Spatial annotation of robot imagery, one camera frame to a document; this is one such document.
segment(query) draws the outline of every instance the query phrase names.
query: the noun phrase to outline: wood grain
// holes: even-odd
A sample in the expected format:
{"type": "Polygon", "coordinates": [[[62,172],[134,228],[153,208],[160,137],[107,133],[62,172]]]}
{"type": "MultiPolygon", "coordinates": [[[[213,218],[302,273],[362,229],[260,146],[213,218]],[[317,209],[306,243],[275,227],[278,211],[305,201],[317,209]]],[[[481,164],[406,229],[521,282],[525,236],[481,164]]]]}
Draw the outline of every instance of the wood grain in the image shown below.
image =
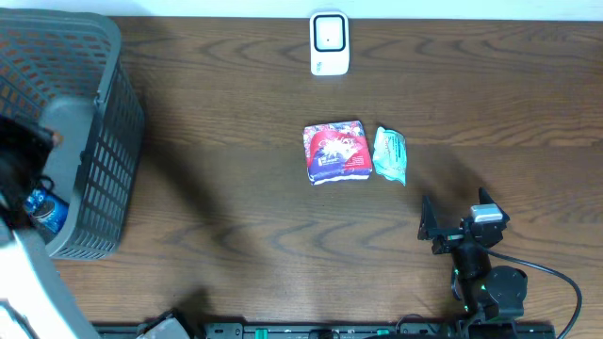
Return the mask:
{"type": "MultiPolygon", "coordinates": [[[[148,131],[119,252],[57,262],[89,319],[458,314],[420,199],[457,222],[486,186],[496,250],[574,278],[571,337],[603,335],[603,24],[353,21],[350,72],[317,78],[305,20],[115,20],[148,131]],[[302,128],[350,119],[407,136],[408,186],[309,185],[302,128]]],[[[526,271],[524,319],[561,331],[571,287],[526,271]]]]}

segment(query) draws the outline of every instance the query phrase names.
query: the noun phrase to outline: blue bottle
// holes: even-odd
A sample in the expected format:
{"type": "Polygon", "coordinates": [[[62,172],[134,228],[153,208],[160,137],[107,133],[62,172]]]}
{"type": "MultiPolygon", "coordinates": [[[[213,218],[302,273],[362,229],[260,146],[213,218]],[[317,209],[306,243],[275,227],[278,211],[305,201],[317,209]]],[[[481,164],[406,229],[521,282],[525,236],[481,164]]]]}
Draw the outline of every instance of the blue bottle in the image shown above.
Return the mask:
{"type": "Polygon", "coordinates": [[[69,205],[46,189],[36,188],[25,201],[24,209],[34,221],[57,234],[67,220],[69,205]]]}

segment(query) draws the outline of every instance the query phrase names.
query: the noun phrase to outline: white wall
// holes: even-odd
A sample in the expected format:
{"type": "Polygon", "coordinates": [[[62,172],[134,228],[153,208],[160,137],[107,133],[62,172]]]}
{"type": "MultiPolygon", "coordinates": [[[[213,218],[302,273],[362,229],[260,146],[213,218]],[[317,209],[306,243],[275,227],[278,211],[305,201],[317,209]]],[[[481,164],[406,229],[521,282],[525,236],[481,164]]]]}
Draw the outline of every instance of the white wall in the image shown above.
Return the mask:
{"type": "Polygon", "coordinates": [[[0,7],[272,18],[307,18],[336,8],[351,18],[603,21],[603,0],[0,0],[0,7]]]}

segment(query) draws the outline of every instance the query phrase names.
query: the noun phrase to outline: light blue packet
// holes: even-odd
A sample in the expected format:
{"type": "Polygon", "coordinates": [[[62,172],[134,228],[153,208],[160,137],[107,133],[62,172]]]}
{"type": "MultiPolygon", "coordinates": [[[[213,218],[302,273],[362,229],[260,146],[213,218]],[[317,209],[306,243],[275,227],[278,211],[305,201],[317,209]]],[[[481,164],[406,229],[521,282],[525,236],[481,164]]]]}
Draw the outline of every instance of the light blue packet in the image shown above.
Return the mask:
{"type": "Polygon", "coordinates": [[[396,131],[377,129],[373,164],[377,174],[406,186],[406,140],[396,131]]]}

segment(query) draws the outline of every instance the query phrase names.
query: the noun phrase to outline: black cable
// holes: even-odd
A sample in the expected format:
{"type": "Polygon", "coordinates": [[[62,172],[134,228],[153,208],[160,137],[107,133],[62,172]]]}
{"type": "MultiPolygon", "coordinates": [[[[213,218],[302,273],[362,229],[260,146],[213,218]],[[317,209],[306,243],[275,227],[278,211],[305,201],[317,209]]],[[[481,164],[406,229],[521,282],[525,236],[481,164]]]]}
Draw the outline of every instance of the black cable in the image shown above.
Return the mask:
{"type": "Polygon", "coordinates": [[[576,321],[578,320],[578,316],[580,315],[580,310],[582,308],[582,292],[580,291],[580,288],[578,287],[578,284],[576,282],[574,282],[573,280],[571,280],[568,276],[564,275],[561,272],[558,272],[554,269],[548,268],[546,266],[541,266],[538,264],[534,264],[531,263],[529,261],[525,261],[525,260],[521,260],[521,259],[517,259],[517,258],[513,258],[511,256],[508,255],[504,255],[504,254],[500,254],[500,253],[496,253],[495,251],[489,250],[487,248],[485,248],[482,244],[478,243],[478,246],[480,246],[481,250],[485,251],[486,253],[492,255],[493,257],[499,258],[499,259],[503,259],[506,261],[510,261],[512,263],[516,263],[519,265],[524,265],[524,266],[528,266],[528,267],[532,267],[532,268],[536,268],[539,269],[543,272],[546,272],[548,274],[554,275],[557,278],[561,278],[563,280],[565,280],[567,283],[569,283],[570,285],[572,285],[572,287],[574,287],[574,290],[576,291],[576,310],[574,311],[574,314],[572,315],[572,318],[569,320],[569,323],[567,324],[567,326],[565,326],[565,329],[563,329],[563,331],[561,332],[561,334],[559,334],[559,336],[557,337],[557,339],[563,339],[565,338],[565,336],[567,335],[567,333],[569,333],[572,330],[572,327],[574,327],[574,324],[576,324],[576,321]]]}
{"type": "Polygon", "coordinates": [[[425,323],[425,325],[427,325],[427,327],[430,328],[430,330],[432,331],[432,333],[433,334],[437,334],[437,331],[432,327],[432,325],[429,322],[427,322],[427,319],[425,318],[425,316],[418,315],[418,314],[409,314],[409,315],[403,316],[402,319],[400,319],[398,321],[398,323],[396,324],[396,333],[399,333],[399,327],[400,327],[400,325],[402,325],[404,323],[404,320],[406,320],[406,318],[409,318],[411,316],[417,317],[417,318],[423,320],[423,322],[425,323]]]}

